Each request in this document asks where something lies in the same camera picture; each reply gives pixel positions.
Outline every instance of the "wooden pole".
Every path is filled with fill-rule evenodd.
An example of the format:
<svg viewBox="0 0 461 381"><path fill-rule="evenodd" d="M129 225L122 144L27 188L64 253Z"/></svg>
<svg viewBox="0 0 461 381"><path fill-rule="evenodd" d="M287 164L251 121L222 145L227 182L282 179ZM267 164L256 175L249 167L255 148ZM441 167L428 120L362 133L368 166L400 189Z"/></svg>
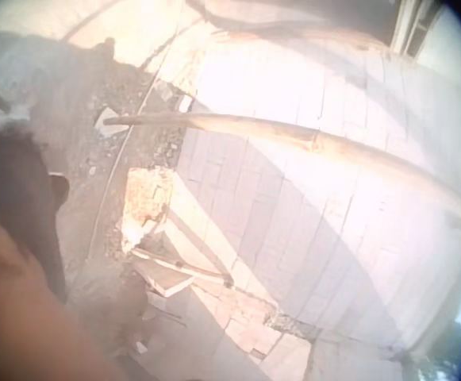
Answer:
<svg viewBox="0 0 461 381"><path fill-rule="evenodd" d="M420 191L433 202L461 218L461 195L427 171L379 149L344 137L253 117L221 114L146 114L105 119L105 125L150 125L191 127L214 133L227 133L241 137L256 137L274 141L298 151L343 160L348 164L363 165L365 169L400 182Z"/></svg>
<svg viewBox="0 0 461 381"><path fill-rule="evenodd" d="M334 40L350 44L364 50L374 49L388 52L389 47L366 33L356 33L348 29L320 27L313 24L271 25L266 27L245 28L239 30L224 30L214 32L212 40L224 44L243 44L250 40Z"/></svg>

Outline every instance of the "debris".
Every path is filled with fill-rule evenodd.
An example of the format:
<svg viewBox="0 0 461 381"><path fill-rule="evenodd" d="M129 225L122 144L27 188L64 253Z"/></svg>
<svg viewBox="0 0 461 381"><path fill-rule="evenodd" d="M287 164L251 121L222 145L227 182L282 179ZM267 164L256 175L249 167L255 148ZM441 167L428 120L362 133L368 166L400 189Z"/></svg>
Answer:
<svg viewBox="0 0 461 381"><path fill-rule="evenodd" d="M98 120L94 124L96 130L98 130L103 137L111 137L115 133L122 133L126 131L129 126L128 125L104 125L103 121L110 117L117 117L117 113L109 107L106 107L102 113L100 114Z"/></svg>
<svg viewBox="0 0 461 381"><path fill-rule="evenodd" d="M164 267L152 260L134 262L133 267L165 298L185 289L194 280L191 275Z"/></svg>
<svg viewBox="0 0 461 381"><path fill-rule="evenodd" d="M156 84L155 90L165 102L168 102L168 100L174 96L170 85L163 81L159 81L158 84Z"/></svg>
<svg viewBox="0 0 461 381"><path fill-rule="evenodd" d="M193 98L184 94L175 104L175 109L180 113L187 113L190 110L191 103L193 103Z"/></svg>

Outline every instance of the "white wall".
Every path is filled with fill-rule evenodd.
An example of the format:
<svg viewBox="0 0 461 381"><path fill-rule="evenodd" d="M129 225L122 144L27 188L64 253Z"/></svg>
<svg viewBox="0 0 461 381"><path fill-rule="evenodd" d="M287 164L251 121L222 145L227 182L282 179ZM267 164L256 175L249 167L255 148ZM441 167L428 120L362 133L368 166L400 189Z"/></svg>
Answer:
<svg viewBox="0 0 461 381"><path fill-rule="evenodd" d="M440 12L417 62L461 86L461 21L447 7Z"/></svg>

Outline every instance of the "wood plank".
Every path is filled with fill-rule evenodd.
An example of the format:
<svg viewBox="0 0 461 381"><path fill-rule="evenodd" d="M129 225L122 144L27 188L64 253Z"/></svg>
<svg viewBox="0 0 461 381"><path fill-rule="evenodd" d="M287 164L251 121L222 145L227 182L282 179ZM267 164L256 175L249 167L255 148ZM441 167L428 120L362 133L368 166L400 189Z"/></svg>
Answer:
<svg viewBox="0 0 461 381"><path fill-rule="evenodd" d="M152 260L134 262L133 267L165 298L188 287L194 280L191 275L161 266Z"/></svg>

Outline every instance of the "brick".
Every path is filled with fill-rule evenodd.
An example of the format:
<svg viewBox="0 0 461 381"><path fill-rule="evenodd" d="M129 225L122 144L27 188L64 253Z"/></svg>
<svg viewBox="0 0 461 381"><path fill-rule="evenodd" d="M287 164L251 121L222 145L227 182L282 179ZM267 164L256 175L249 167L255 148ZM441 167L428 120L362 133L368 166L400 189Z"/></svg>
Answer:
<svg viewBox="0 0 461 381"><path fill-rule="evenodd" d="M298 272L296 282L282 303L282 307L290 316L299 316L304 305L308 302L313 288L332 255L337 238L338 233L331 228L325 219L322 219L304 264Z"/></svg>
<svg viewBox="0 0 461 381"><path fill-rule="evenodd" d="M327 305L327 299L313 294L309 297L298 318L306 324L316 325Z"/></svg>
<svg viewBox="0 0 461 381"><path fill-rule="evenodd" d="M264 245L283 252L302 204L303 195L291 181L283 181L275 213Z"/></svg>
<svg viewBox="0 0 461 381"><path fill-rule="evenodd" d="M234 192L248 142L242 137L228 137L226 144L225 160L221 167L218 189Z"/></svg>
<svg viewBox="0 0 461 381"><path fill-rule="evenodd" d="M223 164L227 154L228 135L223 133L212 133L210 136L209 152L207 161L213 164Z"/></svg>
<svg viewBox="0 0 461 381"><path fill-rule="evenodd" d="M314 347L313 370L306 381L333 381L338 379L338 345L318 341Z"/></svg>
<svg viewBox="0 0 461 381"><path fill-rule="evenodd" d="M209 150L209 137L210 133L198 131L197 143L194 148L190 169L188 171L189 180L194 180L199 183L202 181L204 167L206 166L207 161L207 152Z"/></svg>
<svg viewBox="0 0 461 381"><path fill-rule="evenodd" d="M195 145L197 144L198 138L198 130L197 129L186 129L186 133L184 135L184 139L182 140L182 147L181 147L181 157L184 158L191 158L194 150Z"/></svg>
<svg viewBox="0 0 461 381"><path fill-rule="evenodd" d="M248 264L243 263L241 259L237 258L233 265L231 275L236 287L246 290L252 271Z"/></svg>
<svg viewBox="0 0 461 381"><path fill-rule="evenodd" d="M317 326L336 330L339 321L354 302L357 293L366 281L367 275L361 267L352 265L353 268L342 278L337 292L330 300L322 316L317 320Z"/></svg>
<svg viewBox="0 0 461 381"><path fill-rule="evenodd" d="M260 174L259 182L256 188L255 200L261 202L274 202L278 199L283 183L281 173L273 174L263 172Z"/></svg>
<svg viewBox="0 0 461 381"><path fill-rule="evenodd" d="M294 223L292 235L286 246L286 254L279 263L280 267L288 267L292 272L297 272L302 266L309 246L315 237L320 220L321 213L316 208L308 205L301 206L298 219Z"/></svg>
<svg viewBox="0 0 461 381"><path fill-rule="evenodd" d="M254 266L258 252L262 248L274 211L274 204L253 202L239 247L239 257L250 267Z"/></svg>
<svg viewBox="0 0 461 381"><path fill-rule="evenodd" d="M281 333L264 325L257 327L256 330L256 343L253 348L264 355L268 355L281 337Z"/></svg>
<svg viewBox="0 0 461 381"><path fill-rule="evenodd" d="M278 54L278 46L270 46L273 57ZM292 67L292 75L285 76L285 64ZM266 83L259 87L255 116L272 121L295 123L298 110L299 87L302 77L302 59L297 54L284 55L283 60L272 59L262 70ZM275 91L269 91L268 86L274 80Z"/></svg>
<svg viewBox="0 0 461 381"><path fill-rule="evenodd" d="M324 108L321 115L321 131L340 137L343 136L344 97L344 78L327 74L325 76L325 95Z"/></svg>
<svg viewBox="0 0 461 381"><path fill-rule="evenodd" d="M234 194L232 208L226 229L239 236L244 234L252 209L253 197L259 183L260 175L251 171L241 171Z"/></svg>
<svg viewBox="0 0 461 381"><path fill-rule="evenodd" d="M230 319L229 325L225 330L225 335L232 339L245 352L250 352L255 345L254 335L250 335L247 326L234 319Z"/></svg>
<svg viewBox="0 0 461 381"><path fill-rule="evenodd" d="M344 121L364 127L366 104L366 91L353 83L347 83L344 98Z"/></svg>
<svg viewBox="0 0 461 381"><path fill-rule="evenodd" d="M216 224L216 226L222 231L225 230L227 226L227 218L230 215L232 203L233 192L222 189L216 190L210 217L214 224Z"/></svg>
<svg viewBox="0 0 461 381"><path fill-rule="evenodd" d="M280 175L285 171L286 161L290 155L290 150L285 145L261 139L250 139L250 144L263 159L261 173Z"/></svg>
<svg viewBox="0 0 461 381"><path fill-rule="evenodd" d="M305 56L305 78L301 87L301 96L296 123L312 129L320 128L322 105L324 102L325 67L321 60L323 52L315 44Z"/></svg>
<svg viewBox="0 0 461 381"><path fill-rule="evenodd" d="M213 202L217 191L217 181L220 175L221 166L212 163L206 163L200 191L197 196L198 205L207 214L211 214Z"/></svg>
<svg viewBox="0 0 461 381"><path fill-rule="evenodd" d="M366 52L366 73L377 83L383 82L383 58L380 52Z"/></svg>
<svg viewBox="0 0 461 381"><path fill-rule="evenodd" d="M344 137L346 137L347 139L353 140L353 141L357 141L359 143L363 143L367 135L367 131L363 127L364 125L365 124L355 125L353 123L345 122L344 127L343 127Z"/></svg>
<svg viewBox="0 0 461 381"><path fill-rule="evenodd" d="M202 254L214 264L218 271L230 272L236 260L236 248L212 221L207 225L204 243Z"/></svg>

